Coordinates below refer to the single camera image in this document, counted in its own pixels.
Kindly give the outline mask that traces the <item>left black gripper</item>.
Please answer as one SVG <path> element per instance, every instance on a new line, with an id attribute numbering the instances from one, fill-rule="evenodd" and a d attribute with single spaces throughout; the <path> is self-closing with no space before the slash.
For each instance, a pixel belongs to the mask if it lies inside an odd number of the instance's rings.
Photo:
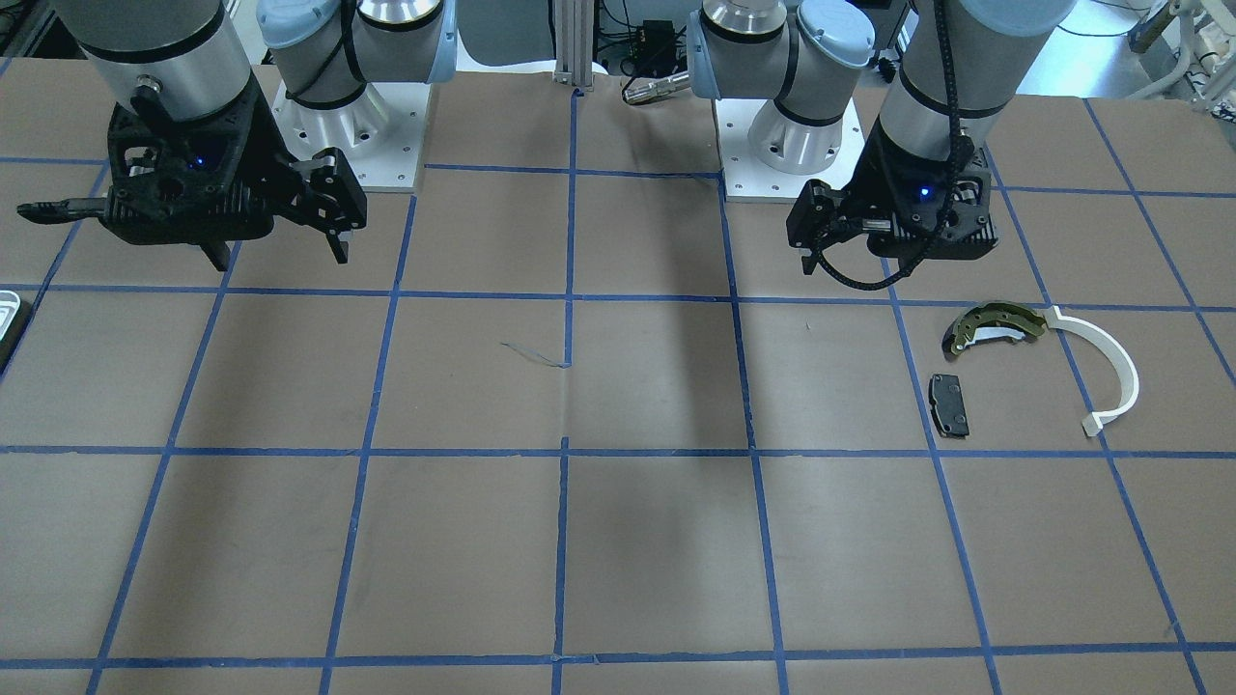
<path id="1" fill-rule="evenodd" d="M 868 250 L 901 263 L 932 237 L 928 260 L 979 260 L 997 247 L 986 150 L 962 135 L 962 172 L 948 184 L 949 155 L 936 161 L 908 153 L 874 124 L 848 183 L 848 216 L 868 234 Z"/>

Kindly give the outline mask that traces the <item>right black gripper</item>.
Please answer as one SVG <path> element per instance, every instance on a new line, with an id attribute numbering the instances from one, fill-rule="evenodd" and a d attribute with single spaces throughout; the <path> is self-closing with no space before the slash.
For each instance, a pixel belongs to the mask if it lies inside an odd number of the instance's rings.
<path id="1" fill-rule="evenodd" d="M 108 126 L 106 198 L 22 203 L 19 216 L 104 220 L 126 242 L 198 242 L 213 268 L 227 272 L 231 241 L 268 235 L 274 214 L 295 207 L 303 177 L 256 75 L 222 109 L 189 122 L 176 122 L 169 101 L 168 89 L 138 75 Z"/>

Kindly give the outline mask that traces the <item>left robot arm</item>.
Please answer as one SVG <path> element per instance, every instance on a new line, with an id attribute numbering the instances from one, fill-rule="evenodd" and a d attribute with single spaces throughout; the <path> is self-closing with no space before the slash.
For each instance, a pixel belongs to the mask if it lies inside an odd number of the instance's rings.
<path id="1" fill-rule="evenodd" d="M 695 96 L 761 101 L 747 136 L 761 163 L 808 176 L 786 221 L 812 272 L 824 250 L 864 236 L 908 265 L 971 261 L 997 247 L 985 141 L 1070 1 L 917 1 L 918 25 L 852 179 L 829 166 L 860 72 L 878 49 L 848 1 L 705 1 L 686 23 Z"/>

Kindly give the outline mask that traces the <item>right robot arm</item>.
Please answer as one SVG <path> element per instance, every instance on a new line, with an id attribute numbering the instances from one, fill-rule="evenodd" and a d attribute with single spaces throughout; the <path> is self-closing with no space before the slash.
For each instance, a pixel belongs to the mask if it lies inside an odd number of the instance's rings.
<path id="1" fill-rule="evenodd" d="M 56 1 L 115 99 L 105 195 L 19 204 L 36 224 L 94 216 L 124 242 L 192 245 L 219 271 L 231 242 L 278 216 L 323 232 L 336 263 L 368 221 L 353 162 L 397 120 L 379 84 L 447 82 L 459 69 L 452 1 L 261 1 L 281 70 L 274 113 L 221 1 Z"/>

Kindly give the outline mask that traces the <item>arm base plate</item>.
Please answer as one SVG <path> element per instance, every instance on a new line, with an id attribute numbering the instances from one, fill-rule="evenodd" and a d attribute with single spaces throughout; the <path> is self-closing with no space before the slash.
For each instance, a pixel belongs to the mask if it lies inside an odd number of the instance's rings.
<path id="1" fill-rule="evenodd" d="M 326 147 L 344 151 L 366 192 L 417 190 L 421 172 L 433 85 L 372 83 L 357 101 L 334 110 L 314 110 L 274 96 L 272 111 L 295 158 Z"/>
<path id="2" fill-rule="evenodd" d="M 729 202 L 789 204 L 812 178 L 840 189 L 864 147 L 854 101 L 826 126 L 790 122 L 760 98 L 716 100 L 714 116 Z"/>

